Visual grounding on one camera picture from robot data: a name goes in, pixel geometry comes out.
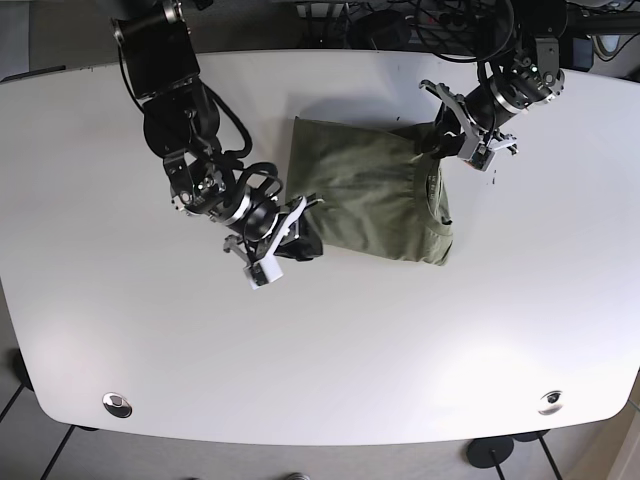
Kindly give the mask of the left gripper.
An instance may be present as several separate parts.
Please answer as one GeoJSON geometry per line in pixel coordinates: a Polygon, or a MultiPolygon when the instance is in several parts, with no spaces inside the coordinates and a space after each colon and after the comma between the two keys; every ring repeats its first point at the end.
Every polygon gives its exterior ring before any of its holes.
{"type": "Polygon", "coordinates": [[[438,97],[441,105],[430,130],[419,143],[432,158],[469,159],[479,145],[495,154],[518,153],[517,139],[501,127],[534,105],[548,104],[564,90],[560,47],[555,37],[524,37],[514,49],[477,67],[479,85],[466,95],[455,94],[429,80],[420,87],[438,97]]]}

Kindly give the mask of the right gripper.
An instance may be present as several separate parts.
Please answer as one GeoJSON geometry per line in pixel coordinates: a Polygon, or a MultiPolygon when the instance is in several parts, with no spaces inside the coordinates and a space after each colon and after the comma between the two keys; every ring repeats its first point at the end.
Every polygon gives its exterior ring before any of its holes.
{"type": "Polygon", "coordinates": [[[172,203],[188,215],[202,215],[229,228],[240,251],[255,262],[268,255],[307,262],[324,253],[319,234],[305,218],[318,202],[297,196],[284,204],[277,167],[268,162],[248,167],[233,154],[167,158],[172,203]]]}

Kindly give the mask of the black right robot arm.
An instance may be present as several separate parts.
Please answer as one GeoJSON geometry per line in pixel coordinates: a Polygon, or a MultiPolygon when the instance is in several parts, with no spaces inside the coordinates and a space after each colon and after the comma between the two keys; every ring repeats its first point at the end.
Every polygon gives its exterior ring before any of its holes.
{"type": "Polygon", "coordinates": [[[322,242],[304,217],[284,224],[294,205],[277,203],[277,167],[244,164],[253,149],[251,135],[201,80],[180,2],[102,5],[111,17],[123,81],[143,115],[145,141],[163,161],[174,207],[226,225],[252,262],[269,242],[279,257],[320,257],[322,242]]]}

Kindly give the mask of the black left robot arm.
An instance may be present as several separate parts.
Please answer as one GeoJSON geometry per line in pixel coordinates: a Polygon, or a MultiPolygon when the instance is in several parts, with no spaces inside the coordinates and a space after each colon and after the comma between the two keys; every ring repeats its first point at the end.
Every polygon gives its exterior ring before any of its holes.
{"type": "Polygon", "coordinates": [[[544,1],[540,8],[525,1],[496,1],[486,11],[477,11],[467,2],[464,15],[471,21],[471,41],[444,28],[465,49],[464,54],[433,54],[449,63],[475,65],[478,86],[461,95],[443,83],[420,83],[441,101],[421,151],[439,159],[456,157],[484,171],[498,151],[518,153],[516,137],[501,127],[563,92],[559,38],[568,14],[564,1],[544,1]]]}

